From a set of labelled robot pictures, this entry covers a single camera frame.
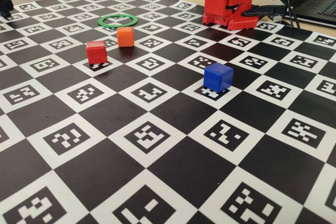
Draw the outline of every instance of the black square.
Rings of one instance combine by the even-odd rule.
[[[9,112],[7,115],[25,136],[30,136],[68,118],[74,113],[69,106],[56,96],[50,95]]]
[[[208,48],[205,48],[201,52],[221,60],[231,61],[238,55],[241,55],[244,51],[229,47],[227,45],[216,43]]]
[[[91,211],[142,169],[140,164],[106,139],[56,168],[55,172]]]
[[[145,79],[147,76],[126,65],[121,65],[96,76],[95,79],[119,92]]]
[[[335,102],[303,90],[288,108],[336,129]]]
[[[135,103],[119,94],[115,94],[81,111],[79,114],[105,136],[109,136],[142,116],[145,112]]]
[[[229,33],[226,33],[224,31],[217,30],[217,29],[206,28],[203,31],[199,31],[195,35],[218,42],[218,41],[220,41],[220,40],[222,40],[222,39],[224,39],[228,36],[231,36],[232,34],[229,34]]]
[[[224,105],[221,111],[260,131],[267,132],[285,109],[243,91]]]
[[[316,74],[279,62],[265,75],[304,89]]]
[[[168,60],[179,62],[186,57],[196,53],[196,51],[180,46],[178,44],[171,43],[153,53]]]
[[[154,202],[155,207],[153,209],[147,209],[152,202]],[[129,220],[122,214],[126,209],[138,220],[146,217],[146,220],[150,221],[149,223],[157,224],[164,224],[176,211],[146,185],[141,187],[128,200],[113,211],[113,214],[122,221],[122,223],[129,223]]]
[[[161,31],[155,34],[155,36],[169,40],[171,42],[175,42],[175,41],[178,41],[180,39],[190,36],[190,34],[187,34],[182,31],[175,30],[175,29],[167,29],[165,31]]]
[[[295,49],[296,52],[301,52],[306,55],[311,55],[320,59],[330,60],[331,57],[336,54],[336,50],[318,46],[312,43],[303,42]]]
[[[241,90],[247,88],[252,82],[254,82],[258,77],[261,76],[261,74],[257,72],[250,71],[246,68],[242,68],[230,62],[226,63],[225,65],[234,69],[232,85]]]
[[[19,66],[0,71],[0,90],[31,79],[31,76]]]
[[[273,97],[282,101],[285,96],[291,91],[290,88],[281,86],[274,82],[266,80],[262,85],[260,85],[257,89],[260,93]]]
[[[250,39],[256,39],[256,40],[264,40],[267,39],[269,36],[271,36],[272,34],[266,32],[266,31],[261,31],[261,30],[257,30],[257,29],[245,29],[242,30],[238,33],[236,33],[237,35],[240,36],[244,36]]]
[[[263,42],[258,43],[248,51],[278,61],[291,52],[288,49],[276,47]]]
[[[265,135],[239,166],[304,204],[324,162]]]
[[[179,91],[184,90],[196,81],[201,80],[203,75],[180,65],[173,65],[152,76],[168,86]]]
[[[249,134],[224,120],[219,120],[204,135],[233,152]]]
[[[69,48],[67,50],[56,53],[56,55],[70,64],[76,63],[80,60],[87,59],[86,45]]]
[[[178,93],[157,106],[151,113],[188,134],[215,111],[210,105]]]
[[[27,140],[0,152],[0,200],[29,185],[51,168]]]
[[[152,83],[147,83],[144,86],[132,91],[131,93],[134,94],[136,97],[140,98],[141,100],[150,103],[160,98],[161,96],[165,95],[167,91],[159,88],[158,86]]]
[[[199,208],[234,168],[235,165],[186,137],[148,169]]]

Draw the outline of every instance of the black and white pattern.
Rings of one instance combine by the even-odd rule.
[[[109,14],[139,18],[134,47]],[[0,223],[335,222],[336,39],[203,14],[45,0],[0,18]],[[92,40],[107,62],[88,64]],[[235,71],[220,93],[216,62]]]

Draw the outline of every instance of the red cube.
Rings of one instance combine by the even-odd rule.
[[[99,64],[107,62],[107,52],[105,41],[89,41],[86,43],[86,54],[89,64]]]

